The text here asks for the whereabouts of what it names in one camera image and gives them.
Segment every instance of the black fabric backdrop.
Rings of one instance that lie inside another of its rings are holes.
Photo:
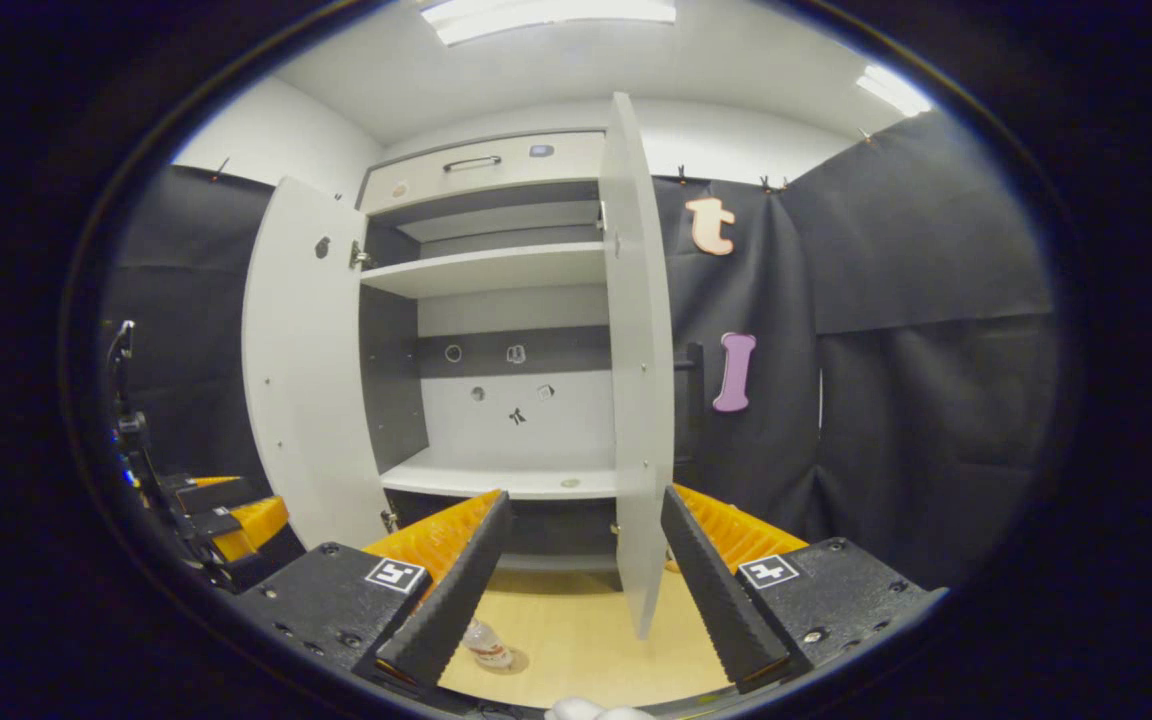
[[[160,473],[250,475],[267,495],[241,332],[247,265],[274,188],[211,177],[172,167],[147,188],[109,273],[103,336],[136,323],[129,395],[146,416]]]
[[[1033,228],[972,138],[929,113],[873,141],[771,194],[654,179],[673,341],[704,346],[694,484],[954,585],[1033,487],[1056,329]],[[169,168],[129,223],[105,318],[137,320],[132,401],[164,471],[264,478],[238,333],[271,192]],[[736,217],[732,255],[691,241],[685,202],[707,196]],[[758,338],[741,414],[708,407],[727,332]]]

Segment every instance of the white cabinet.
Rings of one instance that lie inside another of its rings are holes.
[[[303,541],[374,539],[384,495],[506,488],[520,514],[582,514],[566,525],[614,553],[645,637],[673,464],[669,302],[627,96],[611,116],[605,131],[379,165],[361,211],[294,179],[275,190],[248,272],[243,373]],[[354,241],[379,266],[351,268]]]

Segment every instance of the fluorescent light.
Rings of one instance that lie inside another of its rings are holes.
[[[914,118],[916,114],[932,109],[927,97],[914,90],[914,86],[896,77],[890,70],[879,68],[878,65],[869,65],[865,68],[865,74],[856,78],[856,85],[873,92],[893,108],[900,109],[905,118]]]
[[[444,45],[517,26],[567,20],[645,20],[673,23],[673,0],[448,0],[420,10]]]

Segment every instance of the water bottle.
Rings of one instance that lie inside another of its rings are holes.
[[[479,623],[479,619],[470,620],[470,626],[465,629],[465,637],[461,638],[461,644],[470,649],[477,661],[488,667],[503,667],[508,669],[513,665],[513,654],[505,646],[497,634],[488,624]]]

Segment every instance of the white glove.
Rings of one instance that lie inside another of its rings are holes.
[[[602,706],[582,697],[564,697],[545,711],[545,720],[654,720],[652,715],[636,707]]]

